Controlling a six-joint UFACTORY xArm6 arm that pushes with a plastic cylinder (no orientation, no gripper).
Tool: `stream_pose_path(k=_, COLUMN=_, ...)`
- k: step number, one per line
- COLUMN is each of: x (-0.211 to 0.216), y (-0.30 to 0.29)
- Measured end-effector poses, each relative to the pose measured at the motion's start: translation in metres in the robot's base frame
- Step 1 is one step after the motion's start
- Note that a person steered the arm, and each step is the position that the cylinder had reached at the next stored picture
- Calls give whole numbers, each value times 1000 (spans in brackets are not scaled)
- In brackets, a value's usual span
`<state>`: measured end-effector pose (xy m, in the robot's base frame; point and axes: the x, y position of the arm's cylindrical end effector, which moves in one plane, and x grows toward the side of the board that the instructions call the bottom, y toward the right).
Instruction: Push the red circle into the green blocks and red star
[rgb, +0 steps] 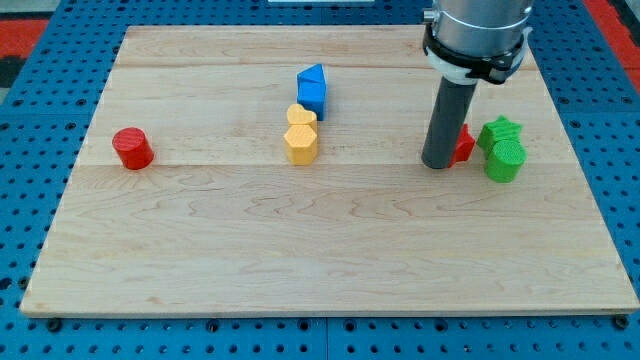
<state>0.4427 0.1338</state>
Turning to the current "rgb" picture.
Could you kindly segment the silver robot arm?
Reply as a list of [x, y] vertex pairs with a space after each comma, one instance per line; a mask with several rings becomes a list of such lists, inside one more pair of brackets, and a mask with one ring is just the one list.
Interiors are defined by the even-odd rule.
[[533, 0], [433, 0], [423, 9], [423, 48], [448, 81], [500, 85], [528, 51]]

